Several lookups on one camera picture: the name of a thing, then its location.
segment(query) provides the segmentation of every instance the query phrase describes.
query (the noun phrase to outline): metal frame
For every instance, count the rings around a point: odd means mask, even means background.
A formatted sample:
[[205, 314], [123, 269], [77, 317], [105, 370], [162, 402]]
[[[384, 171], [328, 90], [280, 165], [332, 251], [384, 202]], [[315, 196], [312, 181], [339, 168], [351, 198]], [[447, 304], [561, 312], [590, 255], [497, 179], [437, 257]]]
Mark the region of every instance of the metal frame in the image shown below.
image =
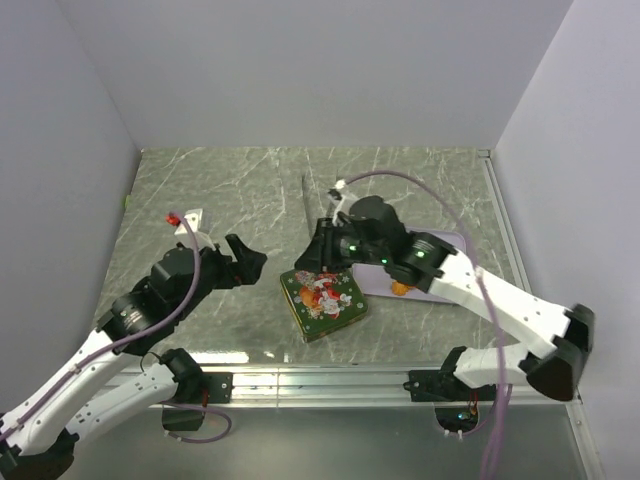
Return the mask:
[[[491, 163], [491, 150], [478, 150], [478, 159], [489, 188], [510, 266], [518, 287], [531, 293], [524, 264]], [[365, 408], [365, 407], [433, 407], [430, 403], [412, 403], [402, 385], [410, 370], [433, 369], [434, 364], [347, 364], [347, 365], [211, 365], [201, 363], [207, 373], [233, 373], [231, 403], [225, 408]], [[126, 369], [100, 392], [106, 393], [133, 376], [137, 368]], [[529, 387], [515, 388], [514, 405], [557, 404]], [[461, 406], [463, 403], [439, 404]], [[604, 471], [587, 425], [582, 400], [566, 404], [587, 478], [601, 480]]]
[[[482, 162], [482, 167], [489, 187], [489, 193], [491, 194], [491, 200], [493, 201], [493, 207], [498, 217], [498, 223], [500, 225], [500, 232], [504, 244], [507, 248], [507, 254], [509, 255], [509, 263], [515, 277], [516, 285], [522, 288], [524, 291], [531, 292], [531, 284], [527, 278], [527, 274], [520, 256], [520, 250], [516, 242], [516, 237], [511, 228], [511, 222], [509, 221], [509, 215], [504, 204], [504, 199], [500, 192], [498, 185], [498, 179], [493, 169], [491, 150], [479, 150], [478, 158]], [[582, 402], [580, 394], [577, 395], [578, 399], [567, 404], [567, 414], [569, 416], [569, 423], [573, 430], [573, 435], [576, 439], [576, 445], [584, 465], [587, 478], [589, 480], [602, 480], [606, 478], [598, 449], [589, 425], [587, 423], [587, 415]]]

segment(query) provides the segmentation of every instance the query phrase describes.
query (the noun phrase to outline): black clamp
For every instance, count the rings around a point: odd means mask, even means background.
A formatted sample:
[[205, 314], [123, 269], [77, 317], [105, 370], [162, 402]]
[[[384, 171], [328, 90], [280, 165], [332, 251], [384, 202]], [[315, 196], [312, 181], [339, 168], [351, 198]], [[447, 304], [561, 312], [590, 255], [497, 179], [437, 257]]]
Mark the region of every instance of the black clamp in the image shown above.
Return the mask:
[[478, 401], [495, 400], [497, 391], [495, 385], [471, 389], [455, 377], [456, 364], [466, 349], [467, 347], [452, 349], [440, 370], [411, 370], [409, 381], [402, 385], [407, 392], [411, 393], [411, 401], [466, 402], [472, 394]]

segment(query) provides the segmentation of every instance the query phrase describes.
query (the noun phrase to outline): black bracket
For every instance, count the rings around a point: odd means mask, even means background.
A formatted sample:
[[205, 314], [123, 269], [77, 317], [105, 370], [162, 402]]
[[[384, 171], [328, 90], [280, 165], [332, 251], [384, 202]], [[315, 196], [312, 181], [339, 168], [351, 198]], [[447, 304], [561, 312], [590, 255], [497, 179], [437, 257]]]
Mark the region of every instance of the black bracket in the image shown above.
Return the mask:
[[[202, 375], [202, 390], [194, 393], [186, 402], [191, 405], [202, 405], [204, 392], [208, 393], [207, 404], [227, 404], [231, 402], [233, 390], [233, 373], [215, 372]], [[196, 432], [202, 426], [205, 414], [191, 410], [164, 409], [162, 426], [169, 432]]]
[[402, 386], [411, 394], [412, 402], [430, 403], [466, 402], [471, 393], [477, 394], [480, 402], [494, 401], [497, 390], [495, 385], [471, 389], [440, 370], [411, 370], [409, 381]]

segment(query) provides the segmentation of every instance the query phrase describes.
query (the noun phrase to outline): pink cable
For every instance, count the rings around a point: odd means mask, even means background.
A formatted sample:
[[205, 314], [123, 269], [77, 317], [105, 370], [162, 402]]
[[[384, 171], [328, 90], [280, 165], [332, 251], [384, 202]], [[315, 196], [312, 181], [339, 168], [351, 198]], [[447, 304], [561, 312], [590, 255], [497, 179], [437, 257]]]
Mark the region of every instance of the pink cable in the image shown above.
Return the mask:
[[[371, 177], [374, 175], [390, 175], [393, 177], [404, 178], [405, 180], [419, 186], [424, 191], [426, 191], [429, 195], [431, 195], [435, 200], [437, 200], [438, 203], [442, 205], [442, 208], [447, 212], [447, 214], [449, 214], [449, 216], [455, 221], [460, 234], [465, 239], [465, 242], [467, 245], [467, 256], [469, 257], [469, 260], [471, 260], [471, 265], [473, 266], [474, 270], [478, 268], [479, 266], [478, 255], [477, 255], [475, 246], [471, 241], [471, 236], [469, 235], [469, 232], [465, 227], [464, 223], [458, 217], [458, 215], [453, 210], [453, 208], [451, 208], [449, 204], [447, 204], [447, 202], [442, 197], [440, 197], [438, 193], [436, 193], [435, 190], [433, 190], [424, 182], [413, 178], [411, 175], [407, 175], [406, 173], [402, 173], [402, 172], [396, 172], [394, 170], [373, 170], [371, 172], [354, 175], [353, 177], [346, 179], [345, 182], [347, 183], [347, 185], [349, 185], [358, 180], [362, 180], [363, 178]], [[498, 320], [498, 312], [496, 311], [496, 307], [492, 302], [491, 298], [489, 297], [489, 292], [487, 292], [487, 287], [484, 284], [482, 275], [476, 275], [475, 278], [476, 278], [478, 287], [482, 292], [482, 297], [484, 298], [484, 301], [487, 305], [489, 319], [493, 323], [495, 335], [498, 340], [497, 341], [498, 391], [496, 395], [496, 414], [495, 414], [496, 423], [495, 423], [495, 426], [493, 427], [493, 431], [491, 432], [491, 438], [489, 439], [489, 442], [487, 443], [487, 446], [485, 447], [485, 450], [484, 450], [484, 454], [482, 457], [482, 468], [480, 472], [481, 480], [490, 480], [495, 476], [495, 468], [493, 467], [495, 467], [498, 463], [500, 450], [502, 448], [502, 438], [504, 436], [504, 417], [506, 415], [506, 409], [509, 402], [509, 399], [505, 394], [505, 386], [507, 383], [507, 373], [506, 373], [506, 362], [505, 362], [505, 356], [504, 356], [504, 345], [506, 342], [505, 342], [504, 332], [500, 328], [500, 323]], [[488, 464], [488, 459], [490, 456], [492, 458], [492, 461], [491, 461], [492, 468], [490, 469], [490, 471], [487, 472], [486, 465]]]

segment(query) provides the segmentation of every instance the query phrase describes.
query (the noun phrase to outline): wire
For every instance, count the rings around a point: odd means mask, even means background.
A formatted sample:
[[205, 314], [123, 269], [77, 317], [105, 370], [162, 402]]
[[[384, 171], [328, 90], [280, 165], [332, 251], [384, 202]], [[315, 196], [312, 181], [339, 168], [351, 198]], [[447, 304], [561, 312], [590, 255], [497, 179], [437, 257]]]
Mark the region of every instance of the wire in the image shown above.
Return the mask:
[[168, 432], [165, 430], [165, 435], [174, 438], [176, 440], [178, 440], [179, 442], [184, 442], [184, 443], [191, 443], [191, 444], [197, 444], [197, 445], [202, 445], [205, 443], [213, 443], [213, 442], [217, 442], [218, 440], [222, 440], [224, 437], [226, 437], [229, 432], [231, 431], [231, 427], [233, 427], [233, 421], [231, 420], [231, 417], [229, 417], [229, 415], [227, 415], [224, 411], [219, 410], [217, 408], [211, 408], [211, 407], [200, 407], [198, 405], [186, 405], [186, 404], [182, 404], [182, 403], [172, 403], [172, 402], [162, 402], [163, 408], [166, 405], [167, 407], [173, 407], [173, 408], [178, 408], [181, 410], [192, 410], [194, 412], [203, 412], [203, 413], [211, 413], [213, 415], [217, 415], [218, 417], [223, 418], [226, 422], [227, 422], [227, 426], [224, 429], [224, 431], [218, 435], [216, 435], [215, 437], [211, 437], [211, 438], [188, 438], [188, 437], [182, 437], [180, 435], [178, 435], [177, 433], [173, 433], [173, 432]]
[[504, 436], [504, 417], [506, 415], [507, 404], [509, 402], [509, 398], [504, 393], [504, 389], [506, 386], [507, 372], [505, 365], [505, 355], [504, 355], [504, 345], [505, 345], [505, 337], [504, 332], [500, 328], [500, 323], [498, 320], [498, 313], [496, 311], [496, 307], [489, 297], [489, 292], [487, 291], [487, 287], [484, 284], [484, 280], [482, 278], [482, 270], [479, 269], [478, 264], [478, 255], [471, 241], [471, 235], [469, 235], [469, 231], [465, 227], [462, 219], [456, 214], [456, 212], [449, 206], [449, 204], [440, 196], [438, 193], [429, 187], [424, 182], [413, 178], [411, 175], [407, 175], [406, 173], [396, 172], [394, 170], [373, 170], [371, 172], [362, 173], [359, 175], [355, 175], [345, 180], [346, 184], [349, 185], [358, 180], [362, 180], [363, 178], [371, 177], [374, 175], [390, 175], [394, 177], [403, 178], [420, 188], [426, 191], [429, 195], [431, 195], [435, 200], [442, 205], [443, 210], [447, 212], [447, 214], [455, 221], [456, 226], [458, 227], [458, 231], [464, 237], [466, 245], [467, 245], [467, 256], [471, 260], [471, 265], [476, 273], [475, 279], [480, 291], [482, 292], [482, 297], [484, 298], [484, 302], [487, 305], [487, 311], [489, 313], [489, 319], [493, 323], [495, 335], [497, 339], [497, 351], [498, 351], [498, 394], [496, 396], [496, 423], [491, 433], [491, 438], [489, 443], [487, 444], [483, 457], [482, 457], [482, 469], [480, 472], [480, 478], [482, 480], [488, 480], [493, 478], [495, 471], [485, 470], [485, 465], [488, 462], [489, 456], [492, 456], [492, 465], [497, 464], [497, 459], [499, 457], [500, 450], [502, 448], [502, 439]]
[[73, 378], [74, 375], [79, 374], [81, 372], [83, 367], [86, 367], [95, 359], [104, 355], [107, 352], [110, 352], [117, 348], [128, 345], [131, 342], [135, 342], [136, 340], [147, 337], [149, 335], [153, 335], [158, 330], [165, 328], [167, 325], [173, 322], [189, 304], [189, 302], [193, 298], [193, 295], [195, 294], [196, 287], [198, 286], [198, 281], [200, 280], [200, 254], [198, 252], [198, 241], [196, 239], [195, 234], [193, 233], [193, 230], [189, 226], [189, 223], [184, 219], [182, 214], [171, 212], [170, 215], [173, 215], [174, 217], [178, 218], [180, 220], [180, 223], [184, 225], [185, 229], [187, 230], [189, 240], [191, 240], [191, 247], [193, 249], [193, 262], [194, 262], [193, 279], [191, 280], [191, 286], [189, 287], [189, 290], [187, 291], [187, 294], [185, 295], [182, 302], [180, 302], [180, 304], [176, 307], [176, 309], [173, 312], [171, 312], [169, 315], [167, 315], [166, 318], [164, 318], [159, 323], [155, 324], [153, 327], [148, 328], [146, 330], [142, 330], [141, 332], [138, 332], [134, 335], [129, 335], [127, 337], [121, 338], [120, 340], [117, 340], [109, 345], [99, 348], [98, 350], [96, 350], [95, 352], [88, 355], [87, 357], [82, 359], [80, 362], [78, 362], [74, 371], [67, 371], [64, 375], [62, 375], [58, 379], [58, 381], [55, 384], [53, 384], [53, 386], [44, 395], [42, 395], [42, 397], [40, 397], [40, 399], [38, 399], [38, 401], [34, 403], [29, 410], [26, 411], [24, 415], [22, 415], [20, 418], [17, 419], [17, 422], [16, 422], [16, 424], [18, 425], [17, 428], [10, 427], [5, 432], [0, 434], [0, 443], [4, 442], [7, 438], [13, 435], [17, 431], [17, 429], [20, 428], [21, 425], [24, 425], [25, 422], [27, 422], [31, 417], [33, 417], [37, 412], [39, 412], [42, 409], [42, 407], [44, 407], [47, 404], [47, 402], [51, 400], [51, 398], [53, 398], [53, 396], [56, 393], [58, 393], [60, 389], [71, 378]]
[[[513, 385], [508, 385], [507, 386], [507, 393], [505, 395], [505, 398], [507, 399], [507, 402], [509, 400], [511, 400], [511, 392], [513, 390]], [[496, 407], [496, 403], [497, 403], [497, 399], [498, 397], [496, 396], [495, 400], [493, 401], [493, 403], [491, 404], [491, 408], [489, 409], [489, 412], [487, 412], [487, 416], [482, 420], [482, 422], [480, 422], [480, 410], [478, 410], [478, 424], [475, 426], [475, 428], [473, 430], [469, 430], [468, 432], [463, 432], [462, 436], [463, 437], [468, 437], [469, 435], [473, 435], [476, 432], [479, 432], [482, 427], [486, 426], [487, 423], [489, 423], [489, 420], [491, 420], [491, 416], [492, 413], [495, 410]], [[444, 428], [442, 428], [442, 426], [438, 423], [438, 420], [436, 419], [436, 428], [441, 431], [441, 432], [446, 432], [446, 430]]]
[[140, 370], [142, 370], [142, 373], [144, 373], [144, 367], [142, 366], [142, 362], [144, 362], [144, 359], [147, 358], [147, 355], [153, 355], [154, 357], [156, 357], [158, 359], [158, 361], [161, 361], [162, 359], [160, 358], [160, 355], [158, 355], [155, 352], [147, 352], [145, 353], [142, 358], [140, 359]]

